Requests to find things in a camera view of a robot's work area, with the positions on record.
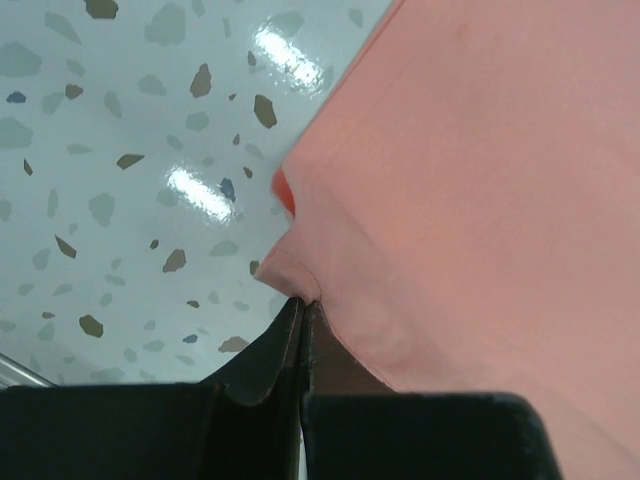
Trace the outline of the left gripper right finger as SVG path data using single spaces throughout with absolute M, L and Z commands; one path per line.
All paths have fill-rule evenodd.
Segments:
M 398 393 L 305 311 L 300 419 L 310 479 L 559 479 L 545 426 L 506 392 Z

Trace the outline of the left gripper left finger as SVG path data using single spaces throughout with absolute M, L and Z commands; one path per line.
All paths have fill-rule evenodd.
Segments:
M 195 383 L 13 386 L 1 394 L 5 479 L 295 479 L 305 306 Z

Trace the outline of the aluminium frame rail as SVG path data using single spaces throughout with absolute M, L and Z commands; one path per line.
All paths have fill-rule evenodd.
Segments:
M 2 389 L 16 386 L 53 387 L 54 384 L 15 362 L 4 354 L 0 354 L 0 385 Z

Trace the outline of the pink t shirt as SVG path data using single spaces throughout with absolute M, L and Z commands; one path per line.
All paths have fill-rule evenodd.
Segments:
M 519 394 L 639 475 L 639 5 L 397 1 L 278 169 L 257 270 L 400 391 Z

